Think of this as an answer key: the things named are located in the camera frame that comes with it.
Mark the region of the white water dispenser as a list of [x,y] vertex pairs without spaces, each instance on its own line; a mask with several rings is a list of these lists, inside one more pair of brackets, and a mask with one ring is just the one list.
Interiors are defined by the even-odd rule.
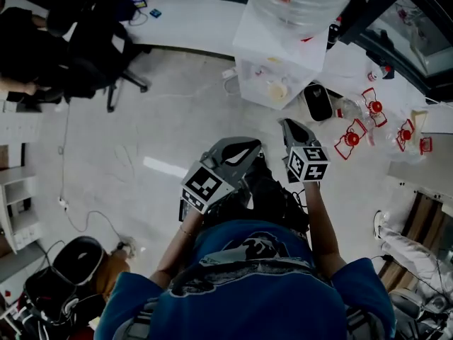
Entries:
[[[241,97],[275,110],[283,109],[323,69],[328,31],[309,40],[284,40],[270,31],[247,4],[233,40]],[[286,99],[268,95],[268,82],[281,80],[288,87]]]

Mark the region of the white low cabinet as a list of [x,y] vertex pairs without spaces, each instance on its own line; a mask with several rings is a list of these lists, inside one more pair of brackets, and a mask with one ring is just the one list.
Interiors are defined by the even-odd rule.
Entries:
[[[8,158],[22,160],[24,144],[38,140],[41,113],[0,113],[0,147],[8,147]],[[34,210],[24,202],[36,196],[36,176],[19,164],[0,170],[0,229],[13,252],[24,249],[42,236]]]

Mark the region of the large clear water bottle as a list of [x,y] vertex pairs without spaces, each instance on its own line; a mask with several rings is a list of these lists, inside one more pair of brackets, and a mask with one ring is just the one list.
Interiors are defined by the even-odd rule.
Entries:
[[248,0],[272,32],[312,38],[339,17],[350,0]]

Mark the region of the black office chair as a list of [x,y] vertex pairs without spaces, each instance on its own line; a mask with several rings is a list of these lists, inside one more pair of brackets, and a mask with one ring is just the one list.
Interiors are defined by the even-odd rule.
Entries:
[[74,31],[67,45],[67,69],[62,97],[91,99],[108,90],[107,112],[115,110],[113,92],[118,79],[149,90],[129,71],[140,49],[122,24],[136,12],[130,0],[56,0],[47,15],[47,29],[56,38]]

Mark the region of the white shelf unit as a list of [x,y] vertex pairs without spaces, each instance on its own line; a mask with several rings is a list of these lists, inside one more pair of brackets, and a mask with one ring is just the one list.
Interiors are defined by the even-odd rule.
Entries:
[[418,163],[392,161],[388,175],[437,195],[453,208],[453,134],[433,133],[432,151]]

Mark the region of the black waste bin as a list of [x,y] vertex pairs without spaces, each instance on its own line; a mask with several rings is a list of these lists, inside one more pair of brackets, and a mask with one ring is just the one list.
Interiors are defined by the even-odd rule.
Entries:
[[333,116],[333,109],[328,91],[320,83],[310,83],[304,88],[302,93],[309,114],[314,121],[321,122]]

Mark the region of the black thermos flask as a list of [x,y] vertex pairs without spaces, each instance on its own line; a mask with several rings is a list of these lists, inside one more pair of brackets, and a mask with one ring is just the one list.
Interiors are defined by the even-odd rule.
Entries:
[[328,39],[326,45],[327,50],[330,50],[337,43],[340,35],[340,25],[341,21],[338,19],[332,24],[330,24],[328,29]]

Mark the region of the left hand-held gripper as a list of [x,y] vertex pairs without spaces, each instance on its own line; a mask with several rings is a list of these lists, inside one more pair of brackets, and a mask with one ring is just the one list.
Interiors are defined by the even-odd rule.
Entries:
[[180,184],[180,199],[201,214],[237,191],[261,150],[252,137],[226,137],[193,163]]

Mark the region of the cardboard piece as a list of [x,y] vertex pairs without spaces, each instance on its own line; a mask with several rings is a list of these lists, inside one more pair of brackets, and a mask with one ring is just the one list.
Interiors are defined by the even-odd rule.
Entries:
[[415,128],[415,131],[418,133],[423,132],[423,127],[425,125],[426,118],[428,116],[427,110],[412,110],[411,111],[411,122]]

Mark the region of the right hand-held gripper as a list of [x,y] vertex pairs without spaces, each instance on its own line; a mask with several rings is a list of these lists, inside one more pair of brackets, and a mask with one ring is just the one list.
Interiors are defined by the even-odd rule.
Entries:
[[278,120],[287,156],[283,159],[288,181],[320,182],[331,163],[325,147],[305,125],[290,118]]

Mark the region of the person's left forearm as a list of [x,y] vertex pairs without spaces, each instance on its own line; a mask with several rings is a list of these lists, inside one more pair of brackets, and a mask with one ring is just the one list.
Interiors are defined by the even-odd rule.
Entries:
[[162,289],[167,289],[172,279],[190,254],[202,228],[204,216],[191,208],[181,222],[178,231],[164,252],[155,272],[149,280]]

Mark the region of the person's black trousers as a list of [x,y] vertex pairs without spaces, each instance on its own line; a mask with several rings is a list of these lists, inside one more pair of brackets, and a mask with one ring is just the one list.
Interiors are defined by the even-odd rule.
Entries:
[[231,220],[271,222],[300,235],[309,228],[308,215],[295,197],[273,178],[263,152],[248,168],[242,187],[208,210],[203,226],[207,229]]

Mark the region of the person's blue printed shirt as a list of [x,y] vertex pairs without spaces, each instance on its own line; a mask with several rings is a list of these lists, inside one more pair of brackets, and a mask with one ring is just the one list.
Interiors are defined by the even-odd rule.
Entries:
[[389,295],[367,258],[324,280],[305,239],[233,220],[200,235],[167,289],[121,274],[95,340],[394,340]]

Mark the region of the small red-capped bottle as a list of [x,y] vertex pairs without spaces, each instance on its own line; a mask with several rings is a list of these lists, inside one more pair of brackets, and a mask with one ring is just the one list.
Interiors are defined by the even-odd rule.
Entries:
[[389,65],[375,66],[367,74],[367,79],[370,82],[379,80],[391,80],[394,78],[394,70]]

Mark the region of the person's right forearm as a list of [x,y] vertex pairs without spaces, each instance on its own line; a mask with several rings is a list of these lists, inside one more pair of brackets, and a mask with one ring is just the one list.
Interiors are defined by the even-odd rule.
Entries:
[[337,237],[315,182],[304,183],[309,218],[311,251],[319,273],[330,281],[346,262],[340,256]]

